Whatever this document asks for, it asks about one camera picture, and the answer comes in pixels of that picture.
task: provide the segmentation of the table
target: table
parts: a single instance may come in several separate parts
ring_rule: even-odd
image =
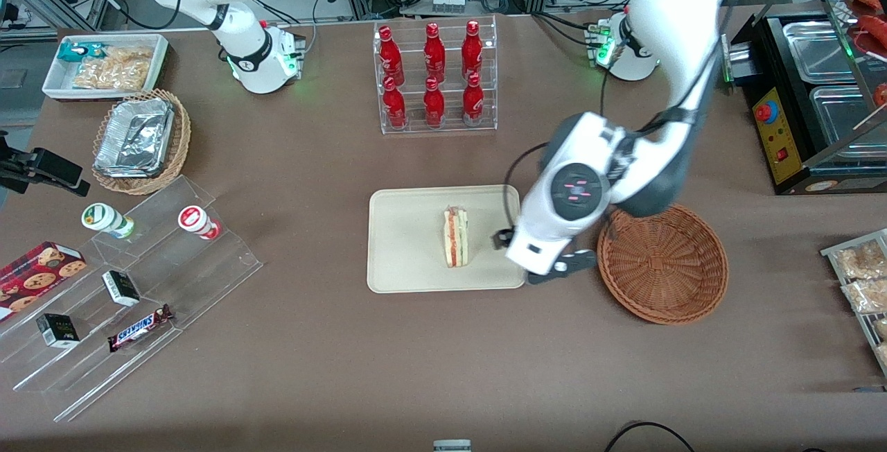
[[[379,132],[371,24],[322,26],[304,79],[268,96],[231,79],[208,32],[168,33],[162,83],[193,121],[184,174],[266,266],[73,423],[0,385],[0,449],[422,451],[465,437],[478,452],[602,450],[651,419],[698,450],[882,450],[887,397],[850,390],[883,379],[818,250],[884,227],[887,195],[774,196],[741,94],[713,99],[679,200],[730,260],[726,298],[702,322],[643,322],[596,270],[517,290],[367,288],[373,192],[501,183],[561,119],[597,110],[602,73],[582,47],[526,16],[498,23],[500,129],[431,139]],[[659,72],[609,80],[607,115],[640,127],[666,98]],[[32,146],[90,165],[107,108],[47,99]],[[534,176],[526,162],[513,184],[526,193]],[[86,199],[11,195],[0,263],[86,241],[78,218],[98,200],[141,199],[97,184]],[[617,450],[680,449],[631,433]]]

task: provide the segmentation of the bread basket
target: bread basket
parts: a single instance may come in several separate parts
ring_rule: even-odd
[[[191,140],[191,120],[188,118],[188,111],[184,110],[184,107],[182,107],[178,98],[175,98],[175,95],[163,89],[153,89],[151,92],[139,93],[139,95],[124,98],[123,101],[148,101],[151,98],[163,98],[175,108],[175,118],[173,119],[172,132],[169,134],[169,147],[164,160],[164,170],[153,178],[113,178],[105,177],[93,168],[93,176],[98,180],[98,184],[105,187],[105,189],[129,193],[130,195],[146,195],[168,186],[182,171],[184,158],[188,155],[188,142]],[[96,135],[96,140],[92,144],[93,155],[98,155],[98,148],[102,144],[105,128],[110,118],[111,111],[109,110],[105,114],[102,126],[98,128],[98,135]]]
[[[718,236],[684,206],[648,218],[614,212],[598,237],[598,262],[615,299],[658,324],[700,320],[720,304],[728,284]]]

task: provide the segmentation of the small black box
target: small black box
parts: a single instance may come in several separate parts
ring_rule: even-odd
[[[126,273],[109,270],[102,273],[102,281],[105,282],[105,287],[114,303],[123,306],[136,306],[139,303],[139,292]]]
[[[47,347],[70,348],[80,342],[71,317],[67,315],[44,313],[37,317],[37,328],[44,335]]]

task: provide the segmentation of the coca-cola bottle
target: coca-cola bottle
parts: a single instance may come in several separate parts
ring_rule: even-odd
[[[425,79],[425,123],[432,130],[440,130],[444,126],[444,95],[437,89],[437,78],[428,76]]]
[[[425,69],[437,79],[438,85],[446,79],[446,49],[440,38],[440,28],[431,22],[425,26]]]
[[[385,115],[389,118],[389,124],[393,130],[402,130],[406,128],[406,105],[403,104],[403,95],[395,85],[391,76],[385,76],[383,79],[383,103],[385,104]]]
[[[481,72],[481,25],[476,20],[469,20],[465,25],[465,41],[462,42],[462,79],[468,80],[472,71]]]
[[[391,76],[396,86],[403,85],[403,61],[400,58],[400,49],[391,39],[391,28],[381,26],[379,38],[383,41],[379,48],[379,58],[383,61],[385,75]]]
[[[468,74],[468,86],[462,93],[462,120],[467,126],[480,126],[484,113],[484,90],[481,89],[481,75],[477,71]]]

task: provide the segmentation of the white tray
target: white tray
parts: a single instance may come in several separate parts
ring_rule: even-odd
[[[66,44],[66,42],[104,42],[121,47],[147,46],[155,49],[155,54],[151,57],[151,66],[148,67],[148,76],[145,79],[145,85],[140,91],[124,92],[120,89],[80,89],[73,88],[73,77],[77,76],[80,68],[79,62],[66,62],[60,58],[54,58],[53,64],[50,64],[50,70],[46,74],[42,91],[47,97],[57,99],[57,101],[101,101],[101,99],[123,98],[135,95],[141,92],[151,92],[157,85],[157,79],[164,66],[164,57],[166,56],[169,43],[164,36],[158,34],[135,35],[113,34],[113,35],[79,35],[64,36],[58,47]]]
[[[520,211],[517,190],[508,186],[508,205]],[[468,211],[468,255],[462,268],[447,268],[444,211]],[[494,250],[492,236],[508,222],[502,186],[380,190],[370,199],[367,285],[377,293],[446,290],[507,290],[523,284],[525,272]]]

